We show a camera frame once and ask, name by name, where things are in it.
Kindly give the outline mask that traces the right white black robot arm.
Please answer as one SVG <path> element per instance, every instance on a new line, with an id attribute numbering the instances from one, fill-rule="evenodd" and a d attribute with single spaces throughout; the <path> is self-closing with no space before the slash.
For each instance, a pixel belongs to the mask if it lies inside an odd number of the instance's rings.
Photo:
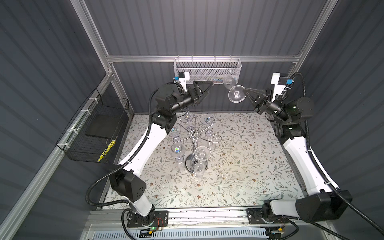
<path id="1" fill-rule="evenodd" d="M 308 143 L 309 133 L 302 124 L 314 114 L 314 103 L 308 97 L 284 104 L 272 98 L 272 91 L 246 88 L 243 90 L 258 114 L 274 118 L 274 131 L 298 179 L 304 197 L 297 200 L 265 201 L 266 218 L 286 216 L 306 223 L 339 219 L 352 201 L 349 191 L 341 191 L 325 171 Z"/>

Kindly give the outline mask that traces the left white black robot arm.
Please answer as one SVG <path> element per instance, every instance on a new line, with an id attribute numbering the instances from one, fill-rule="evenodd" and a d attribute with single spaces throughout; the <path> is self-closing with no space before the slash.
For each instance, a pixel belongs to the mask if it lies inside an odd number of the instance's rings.
<path id="1" fill-rule="evenodd" d="M 131 152 L 118 164 L 121 168 L 109 177 L 112 189 L 123 197 L 136 214 L 137 221 L 149 226 L 155 218 L 155 207 L 148 200 L 146 183 L 141 174 L 158 144 L 170 133 L 177 121 L 176 113 L 190 106 L 197 106 L 209 94 L 212 81 L 194 81 L 183 89 L 176 82 L 155 90 L 149 100 L 147 131 Z"/>

